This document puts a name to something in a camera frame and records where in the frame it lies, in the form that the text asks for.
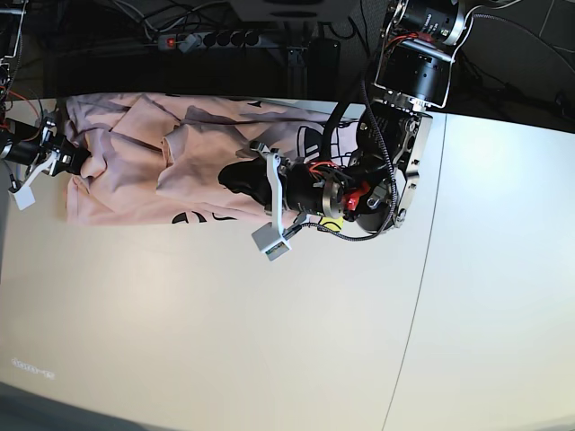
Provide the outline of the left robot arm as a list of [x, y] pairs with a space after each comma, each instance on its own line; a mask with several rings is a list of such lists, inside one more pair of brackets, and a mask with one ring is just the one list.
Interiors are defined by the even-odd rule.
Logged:
[[381, 47], [351, 87], [365, 109], [348, 161], [332, 156], [332, 137], [349, 105], [340, 101], [315, 155], [289, 159], [254, 141], [256, 157], [227, 165], [220, 184], [274, 216], [295, 211], [286, 236], [305, 227], [322, 230], [325, 218], [357, 224], [366, 241], [400, 226], [419, 180], [428, 109], [446, 105], [456, 53], [472, 24], [468, 1], [392, 1]]

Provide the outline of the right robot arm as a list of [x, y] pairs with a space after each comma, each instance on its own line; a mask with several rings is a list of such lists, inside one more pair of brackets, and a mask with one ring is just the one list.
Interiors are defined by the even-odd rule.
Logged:
[[[81, 173], [91, 153], [71, 143], [57, 132], [57, 123], [41, 99], [29, 99], [13, 90], [22, 66], [23, 25], [29, 6], [26, 1], [1, 3], [1, 164], [8, 172], [9, 191], [23, 192], [40, 173], [56, 177], [65, 172]], [[36, 118], [34, 125], [7, 117], [14, 101], [29, 105]]]

